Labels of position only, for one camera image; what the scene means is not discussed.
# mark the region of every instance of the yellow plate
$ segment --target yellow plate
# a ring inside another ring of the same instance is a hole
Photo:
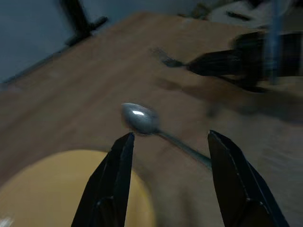
[[[0,227],[70,226],[85,185],[105,155],[66,151],[20,171],[0,189]],[[150,196],[134,171],[125,226],[156,226]]]

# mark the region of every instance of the spoon bowl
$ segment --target spoon bowl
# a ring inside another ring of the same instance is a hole
[[[122,115],[128,126],[139,134],[152,135],[159,131],[159,117],[148,108],[134,103],[123,103]]]

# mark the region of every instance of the spoon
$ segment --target spoon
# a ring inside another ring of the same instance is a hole
[[[124,103],[122,104],[122,115],[128,126],[139,134],[161,136],[197,161],[202,162],[210,170],[212,169],[212,162],[209,157],[200,154],[181,140],[159,129],[160,121],[155,111],[138,104]]]

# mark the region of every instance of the spoon handle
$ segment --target spoon handle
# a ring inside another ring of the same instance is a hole
[[[192,149],[190,146],[183,143],[181,140],[177,139],[176,137],[167,134],[166,132],[159,131],[158,135],[167,139],[172,144],[179,147],[181,150],[185,151],[187,154],[189,154],[191,157],[196,159],[199,162],[202,162],[208,169],[212,170],[212,161],[209,157],[206,157],[205,155],[200,154],[196,150]]]

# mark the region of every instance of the wooden table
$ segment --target wooden table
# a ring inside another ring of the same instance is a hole
[[[138,13],[54,57],[1,93],[1,183],[55,152],[108,150],[128,132],[121,103],[135,102],[152,106],[163,129],[203,154],[209,155],[208,130],[232,139],[268,183],[290,226],[302,226],[301,78],[253,94],[167,68],[150,52],[159,46],[187,62],[228,49],[235,36],[248,31]],[[151,191],[158,226],[223,226],[211,174],[168,142],[137,136],[134,169]]]

